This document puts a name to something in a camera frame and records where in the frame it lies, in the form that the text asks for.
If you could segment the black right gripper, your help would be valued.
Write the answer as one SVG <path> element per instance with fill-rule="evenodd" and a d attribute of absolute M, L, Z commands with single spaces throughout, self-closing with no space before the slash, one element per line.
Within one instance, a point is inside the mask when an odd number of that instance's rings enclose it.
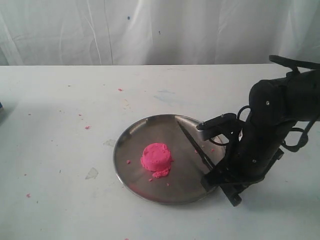
<path fill-rule="evenodd" d="M 232 149 L 228 161 L 222 159 L 201 178 L 206 192 L 220 187 L 233 207 L 242 202 L 242 184 L 259 182 L 266 175 L 272 166 L 273 156 L 297 123 L 288 116 L 285 79 L 256 83 L 249 92 L 249 107 L 242 139 Z"/>

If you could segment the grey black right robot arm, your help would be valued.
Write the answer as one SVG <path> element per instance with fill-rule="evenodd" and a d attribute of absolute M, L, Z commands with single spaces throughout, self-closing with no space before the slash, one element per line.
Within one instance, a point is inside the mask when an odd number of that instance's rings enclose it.
<path fill-rule="evenodd" d="M 320 119 L 320 65 L 270 55 L 269 60 L 289 68 L 283 78 L 265 79 L 249 92 L 249 115 L 225 113 L 197 126 L 202 139 L 212 142 L 224 135 L 225 155 L 201 178 L 206 191 L 220 187 L 233 206 L 240 194 L 261 182 L 284 150 L 297 152 Z"/>

